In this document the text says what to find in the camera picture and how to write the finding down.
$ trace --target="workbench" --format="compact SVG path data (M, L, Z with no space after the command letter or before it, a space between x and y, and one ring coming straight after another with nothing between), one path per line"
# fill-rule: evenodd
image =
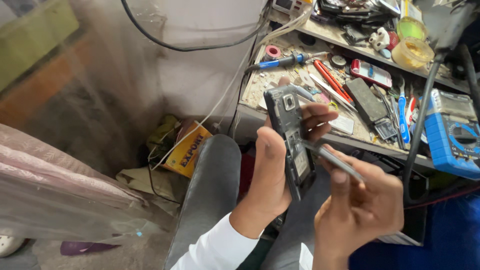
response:
M272 10L270 12L269 19L271 21L278 22L281 24L286 24L289 21L289 17L287 14L277 10ZM414 75L418 75L423 78L427 78L428 73L430 72L430 70L427 69L426 66L423 66L415 71L409 71L399 66L395 62L393 62L392 59L387 59L382 55L380 55L377 51L373 49L373 47L370 44L366 48L350 46L342 37L342 34L344 34L345 31L343 31L339 26L335 24L320 23L310 18L302 26L296 28L296 30L306 33L308 35L314 36L321 40L330 42L332 44L347 48L353 52L364 55L370 59L374 59L376 61L410 72ZM466 81L459 81L459 80L453 79L451 77L446 76L446 74L442 74L441 72L437 73L435 82L442 84L444 86L451 87L455 90L462 91L467 94L470 93L470 89Z
M325 51L325 43L316 42L314 46L306 46L301 43L301 41L298 39L297 31L292 31L290 33L277 37L273 39L272 42L269 42L268 45L275 45L279 47L282 50L282 57L290 54L290 51L293 49L298 52L305 53L316 53L320 51ZM259 50L259 53L255 56L257 62L260 61L263 57L265 47L265 45L262 46ZM267 89L267 85L270 82L277 83L282 76L288 76L291 82L294 82L298 77L294 69L295 67L293 66L276 67L252 72L249 81L244 89L244 92L240 98L240 101L237 105L238 111L262 120L266 119L267 111L259 106L259 101L262 99L263 92ZM308 64L305 66L305 69L322 80L322 76L315 69L311 61L308 62ZM341 74L335 72L331 73L336 78L336 80L339 81L340 84L344 83L345 80L340 76ZM325 103L325 101L320 97L319 94L315 94L313 97L316 99L317 102ZM323 137L325 140L374 151L402 160L407 159L408 152L400 150L397 143L386 143L381 139L378 139L376 141L371 140L370 132L373 132L373 130L370 130L370 128L367 127L367 125L360 118L358 113L354 112L352 114L340 104L338 105L338 113L354 121L353 134L348 135L341 131L332 129L328 134ZM432 160L422 155L417 155L415 163L433 168Z

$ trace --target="multimeter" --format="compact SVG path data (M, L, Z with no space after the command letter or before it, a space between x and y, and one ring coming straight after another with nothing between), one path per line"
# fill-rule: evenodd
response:
M305 6L313 7L314 4L315 0L274 0L272 7L288 15L298 16L304 11Z
M480 180L480 127L469 96L432 90L425 130L437 170Z

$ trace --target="phone back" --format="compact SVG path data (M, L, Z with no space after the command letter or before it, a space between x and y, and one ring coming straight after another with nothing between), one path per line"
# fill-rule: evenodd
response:
M264 92L272 128L282 136L287 148L285 176L292 199L300 201L315 180L315 164L310 150L297 142L305 138L302 110L293 86L280 86Z

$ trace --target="blue toothbrush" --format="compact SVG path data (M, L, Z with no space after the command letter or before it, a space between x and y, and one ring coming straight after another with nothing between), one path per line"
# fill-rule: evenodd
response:
M400 133L405 144L410 143L410 132L408 131L407 118L405 116L405 106L407 99L405 98L405 80L402 77L402 86L400 86L400 97L398 98L398 112L400 117Z

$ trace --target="purple slipper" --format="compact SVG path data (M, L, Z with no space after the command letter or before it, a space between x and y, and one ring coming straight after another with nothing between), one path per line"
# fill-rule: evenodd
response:
M68 242L63 241L60 246L60 254L64 256L74 256L85 254L87 252L97 252L114 248L119 245L109 245L91 242Z

